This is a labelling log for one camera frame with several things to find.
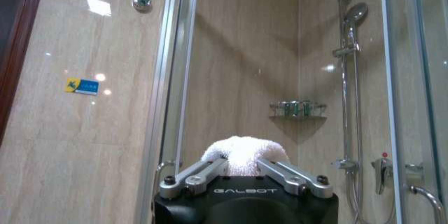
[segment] sticker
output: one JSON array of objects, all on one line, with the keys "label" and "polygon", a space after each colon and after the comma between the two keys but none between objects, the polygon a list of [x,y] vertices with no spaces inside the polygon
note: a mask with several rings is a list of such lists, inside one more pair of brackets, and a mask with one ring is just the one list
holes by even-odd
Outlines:
[{"label": "sticker", "polygon": [[67,78],[65,92],[97,95],[99,83],[77,78]]}]

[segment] round metal button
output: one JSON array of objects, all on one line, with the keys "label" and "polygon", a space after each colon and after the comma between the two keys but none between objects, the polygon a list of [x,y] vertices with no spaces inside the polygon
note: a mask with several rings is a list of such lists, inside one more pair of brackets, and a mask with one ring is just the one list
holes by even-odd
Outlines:
[{"label": "round metal button", "polygon": [[131,0],[131,6],[139,13],[150,11],[150,0]]}]

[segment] glass shower door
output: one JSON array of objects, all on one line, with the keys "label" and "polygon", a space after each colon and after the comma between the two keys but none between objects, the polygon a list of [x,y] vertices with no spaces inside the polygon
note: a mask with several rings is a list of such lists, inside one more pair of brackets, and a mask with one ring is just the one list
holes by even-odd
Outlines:
[{"label": "glass shower door", "polygon": [[448,200],[448,2],[382,4],[398,220],[445,223],[435,205]]}]

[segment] corner shelf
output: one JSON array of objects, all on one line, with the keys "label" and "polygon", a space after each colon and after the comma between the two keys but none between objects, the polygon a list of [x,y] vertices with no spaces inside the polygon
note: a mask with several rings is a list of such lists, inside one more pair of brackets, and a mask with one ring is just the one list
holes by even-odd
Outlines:
[{"label": "corner shelf", "polygon": [[270,118],[302,121],[325,119],[326,105],[307,100],[271,102]]}]

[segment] marble wall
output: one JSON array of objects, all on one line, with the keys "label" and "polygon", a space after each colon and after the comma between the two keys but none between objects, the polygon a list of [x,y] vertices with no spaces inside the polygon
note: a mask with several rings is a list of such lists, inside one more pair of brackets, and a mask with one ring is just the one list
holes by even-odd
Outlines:
[{"label": "marble wall", "polygon": [[[362,217],[369,223],[383,223],[393,204],[391,189],[386,188],[383,195],[374,194],[374,172],[370,166],[370,162],[381,157],[382,152],[386,152],[390,158],[381,0],[351,0],[351,5],[358,2],[365,2],[369,7],[367,16],[358,26],[363,153]],[[345,199],[345,174],[342,170],[335,170],[330,166],[330,162],[343,157],[341,72],[338,60],[331,56],[331,51],[338,47],[337,0],[298,0],[298,97],[326,104],[327,117],[323,121],[298,124],[297,162],[299,167],[313,174],[329,176],[334,192],[339,196],[338,222],[350,223],[353,217]]]},{"label": "marble wall", "polygon": [[183,167],[233,135],[279,142],[297,161],[294,122],[269,102],[297,94],[297,0],[197,0]]},{"label": "marble wall", "polygon": [[[149,14],[99,1],[109,13],[39,0],[0,149],[0,223],[133,222],[163,0]],[[99,73],[97,96],[63,92],[67,77]]]}]

